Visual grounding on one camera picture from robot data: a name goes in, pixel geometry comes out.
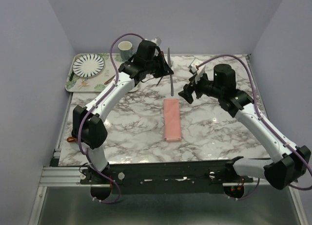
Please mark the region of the pink cloth napkin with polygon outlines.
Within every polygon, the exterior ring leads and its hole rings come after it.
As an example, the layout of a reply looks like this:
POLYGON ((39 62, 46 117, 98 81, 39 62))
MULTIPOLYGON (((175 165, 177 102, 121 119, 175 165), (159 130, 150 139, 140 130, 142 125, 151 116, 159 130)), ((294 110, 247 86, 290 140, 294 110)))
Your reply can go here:
POLYGON ((164 140, 179 142, 182 139, 179 100, 176 98, 164 99, 164 140))

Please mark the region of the black silver fork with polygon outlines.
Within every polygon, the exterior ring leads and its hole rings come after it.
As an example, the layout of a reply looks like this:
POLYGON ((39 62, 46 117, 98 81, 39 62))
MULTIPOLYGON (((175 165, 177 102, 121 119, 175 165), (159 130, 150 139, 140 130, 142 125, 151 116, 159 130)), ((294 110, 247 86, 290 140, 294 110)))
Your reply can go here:
MULTIPOLYGON (((173 61, 169 59, 169 60, 168 60, 168 65, 169 65, 170 68, 172 67, 172 63, 173 63, 173 61)), ((162 79, 163 79, 163 77, 160 78, 160 80, 158 81, 158 83, 156 84, 156 86, 158 86, 158 85, 160 84, 160 82, 162 81, 162 79)))

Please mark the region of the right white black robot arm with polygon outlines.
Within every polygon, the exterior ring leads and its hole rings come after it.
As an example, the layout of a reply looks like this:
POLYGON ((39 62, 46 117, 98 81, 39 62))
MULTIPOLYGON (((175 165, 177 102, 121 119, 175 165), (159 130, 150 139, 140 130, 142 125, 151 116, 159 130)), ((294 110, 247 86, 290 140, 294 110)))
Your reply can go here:
POLYGON ((235 71, 229 64, 214 66, 214 78, 209 80, 204 68, 189 67, 192 77, 179 92, 188 103, 192 94, 218 99, 223 110, 243 124, 260 142, 270 156, 269 160, 236 157, 227 162, 225 178, 235 182, 241 176, 267 180, 275 189, 282 190, 302 176, 310 160, 308 147, 299 147, 286 138, 269 120, 260 113, 254 100, 244 91, 236 88, 235 71))

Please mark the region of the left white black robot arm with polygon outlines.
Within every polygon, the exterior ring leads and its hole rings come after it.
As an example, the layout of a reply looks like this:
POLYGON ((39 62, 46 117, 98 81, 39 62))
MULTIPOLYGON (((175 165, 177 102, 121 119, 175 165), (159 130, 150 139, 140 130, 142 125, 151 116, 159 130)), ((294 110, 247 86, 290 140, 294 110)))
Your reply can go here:
POLYGON ((153 78, 173 75, 172 69, 161 51, 159 38, 142 40, 136 53, 122 63, 117 75, 109 85, 84 107, 73 110, 72 136, 77 139, 82 154, 91 166, 92 179, 104 183, 108 178, 108 161, 104 153, 104 142, 108 132, 104 121, 114 106, 146 76, 153 78))

